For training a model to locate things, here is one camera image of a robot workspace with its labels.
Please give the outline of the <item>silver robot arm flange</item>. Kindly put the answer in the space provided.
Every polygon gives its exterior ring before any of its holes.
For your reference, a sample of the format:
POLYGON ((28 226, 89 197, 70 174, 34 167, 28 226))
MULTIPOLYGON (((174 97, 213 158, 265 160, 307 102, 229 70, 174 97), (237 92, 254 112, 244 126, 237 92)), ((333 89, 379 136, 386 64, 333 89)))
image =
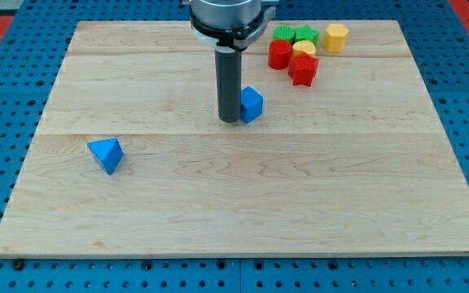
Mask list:
POLYGON ((276 16, 276 6, 261 0, 191 0, 188 5, 195 37, 221 53, 246 50, 276 16))

